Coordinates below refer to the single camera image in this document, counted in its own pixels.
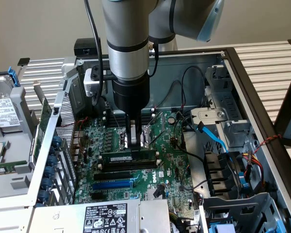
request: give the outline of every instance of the black pcie slot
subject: black pcie slot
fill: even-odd
[[[106,180],[120,180],[129,179],[131,174],[129,171],[115,172],[115,173],[100,173],[94,175],[95,181],[106,181]]]
[[[157,168],[156,160],[145,162],[125,162],[125,163],[106,163],[103,167],[103,172],[111,171],[131,171]]]

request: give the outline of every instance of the cable connector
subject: cable connector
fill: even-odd
[[[251,160],[252,160],[252,151],[249,151],[248,152],[248,165],[252,165],[252,162],[251,162]]]
[[[202,121],[199,122],[198,126],[197,126],[197,129],[203,133],[203,128],[205,127],[204,123]]]

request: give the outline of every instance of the wire bundle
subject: wire bundle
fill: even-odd
[[[256,150],[253,152],[253,154],[256,154],[258,150],[263,146],[263,144],[269,143],[270,141],[276,139],[276,138],[282,138],[281,134],[274,135],[272,137],[268,137],[266,140],[262,141],[260,145],[256,148]]]
[[[243,158],[245,158],[248,161],[248,154],[244,153],[242,154]],[[263,166],[262,164],[258,161],[257,157],[255,155],[252,155],[251,158],[251,162],[257,166],[259,166],[260,170],[261,170],[261,180],[262,180],[262,184],[264,185],[264,170],[263,170]]]
[[[87,120],[88,120],[88,116],[87,116],[85,119],[83,119],[83,120],[77,120],[77,121],[72,122],[72,123],[70,123],[70,124],[66,124],[66,125],[62,125],[62,126],[61,126],[61,127],[67,127],[67,126],[70,126],[70,125],[74,125],[74,124],[79,124],[79,123],[80,123],[79,132],[78,132],[78,144],[79,144],[80,152],[81,152],[82,155],[84,155],[84,154],[83,154],[83,151],[82,151],[82,149],[81,149],[81,143],[80,143],[80,131],[81,131],[81,128],[82,128],[84,122],[86,122]]]

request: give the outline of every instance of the capacitor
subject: capacitor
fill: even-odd
[[[172,116],[170,116],[167,121],[168,121],[169,125],[174,125],[176,122],[176,119],[174,119]]]
[[[193,201],[191,199],[189,199],[188,202],[189,202],[189,210],[190,210],[192,207]]]

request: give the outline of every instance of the power supply label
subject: power supply label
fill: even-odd
[[[10,99],[0,100],[0,127],[19,125],[13,103]]]
[[[127,204],[86,207],[83,233],[126,233]]]

